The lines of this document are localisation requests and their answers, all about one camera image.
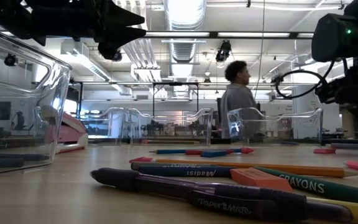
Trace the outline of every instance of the table surface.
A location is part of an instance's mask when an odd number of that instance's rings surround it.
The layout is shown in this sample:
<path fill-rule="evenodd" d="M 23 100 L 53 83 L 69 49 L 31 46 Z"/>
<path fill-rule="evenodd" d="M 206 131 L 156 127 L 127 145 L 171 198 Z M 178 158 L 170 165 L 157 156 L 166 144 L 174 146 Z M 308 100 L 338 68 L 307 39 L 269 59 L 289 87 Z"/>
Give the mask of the table surface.
<path fill-rule="evenodd" d="M 128 160 L 140 156 L 211 160 L 198 156 L 161 156 L 149 153 L 154 149 L 175 148 L 185 147 L 89 146 L 86 150 L 59 154 L 55 162 L 49 166 L 0 174 L 0 224 L 265 223 L 211 213 L 172 198 L 123 192 L 102 186 L 89 175 L 91 170 L 101 167 L 130 169 Z M 336 154 L 313 154 L 314 148 L 316 147 L 255 147 L 252 154 L 231 154 L 212 160 L 331 167 L 343 167 L 346 160 L 358 161 L 357 150 L 337 150 Z M 222 178 L 189 179 L 232 182 L 230 179 Z M 358 187 L 358 176 L 329 180 Z M 323 222 L 310 220 L 305 223 Z"/>

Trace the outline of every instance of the pen clip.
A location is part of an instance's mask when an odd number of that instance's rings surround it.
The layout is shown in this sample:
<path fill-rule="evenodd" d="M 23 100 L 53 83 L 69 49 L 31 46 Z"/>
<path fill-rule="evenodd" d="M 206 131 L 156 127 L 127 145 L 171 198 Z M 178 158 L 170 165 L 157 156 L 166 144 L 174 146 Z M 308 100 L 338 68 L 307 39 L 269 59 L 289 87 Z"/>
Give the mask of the pen clip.
<path fill-rule="evenodd" d="M 294 220 L 295 216 L 282 215 L 277 204 L 271 200 L 246 200 L 223 197 L 193 190 L 185 195 L 187 202 L 193 206 L 237 215 L 244 218 L 258 218 L 262 220 Z"/>

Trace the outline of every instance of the plastic container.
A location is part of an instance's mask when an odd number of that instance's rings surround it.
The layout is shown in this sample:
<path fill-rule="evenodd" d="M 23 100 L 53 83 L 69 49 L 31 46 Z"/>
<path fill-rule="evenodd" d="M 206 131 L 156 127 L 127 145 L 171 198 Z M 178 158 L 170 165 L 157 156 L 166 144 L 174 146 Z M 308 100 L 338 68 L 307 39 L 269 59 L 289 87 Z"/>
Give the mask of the plastic container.
<path fill-rule="evenodd" d="M 0 33 L 0 172 L 53 162 L 70 70 Z"/>
<path fill-rule="evenodd" d="M 89 141 L 120 145 L 126 115 L 126 109 L 111 107 L 102 114 L 81 115 L 80 121 L 85 125 Z"/>
<path fill-rule="evenodd" d="M 298 114 L 264 116 L 256 108 L 241 108 L 227 113 L 232 142 L 244 145 L 296 146 L 320 144 L 323 109 Z"/>
<path fill-rule="evenodd" d="M 128 109 L 131 121 L 132 145 L 192 145 L 211 144 L 212 108 L 196 114 L 151 116 L 137 109 Z"/>

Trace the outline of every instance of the purple pen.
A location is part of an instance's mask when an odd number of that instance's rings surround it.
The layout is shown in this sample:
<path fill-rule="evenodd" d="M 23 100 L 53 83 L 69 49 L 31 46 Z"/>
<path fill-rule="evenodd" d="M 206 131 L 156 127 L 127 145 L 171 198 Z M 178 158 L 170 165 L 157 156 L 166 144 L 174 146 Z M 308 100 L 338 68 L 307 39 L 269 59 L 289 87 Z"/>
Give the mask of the purple pen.
<path fill-rule="evenodd" d="M 351 211 L 341 205 L 309 202 L 299 194 L 259 187 L 194 182 L 154 175 L 134 170 L 102 168 L 91 172 L 101 184 L 120 190 L 145 191 L 183 198 L 190 204 L 215 212 L 230 213 L 246 218 L 271 220 L 321 219 L 351 223 Z"/>

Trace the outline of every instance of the orange pencil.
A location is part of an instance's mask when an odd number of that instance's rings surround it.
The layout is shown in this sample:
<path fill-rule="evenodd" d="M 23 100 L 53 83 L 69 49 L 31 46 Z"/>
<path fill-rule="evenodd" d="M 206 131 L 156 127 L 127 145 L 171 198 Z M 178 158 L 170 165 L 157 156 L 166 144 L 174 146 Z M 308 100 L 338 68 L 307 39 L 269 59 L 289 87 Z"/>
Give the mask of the orange pencil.
<path fill-rule="evenodd" d="M 173 164 L 211 164 L 218 166 L 228 166 L 237 168 L 264 167 L 298 175 L 311 175 L 320 177 L 350 177 L 358 175 L 358 172 L 346 170 L 341 167 L 316 167 L 316 166 L 294 166 L 278 164 L 245 164 L 237 162 L 218 162 L 218 161 L 182 161 L 174 159 L 153 159 L 150 157 L 140 157 L 129 162 L 164 162 Z"/>

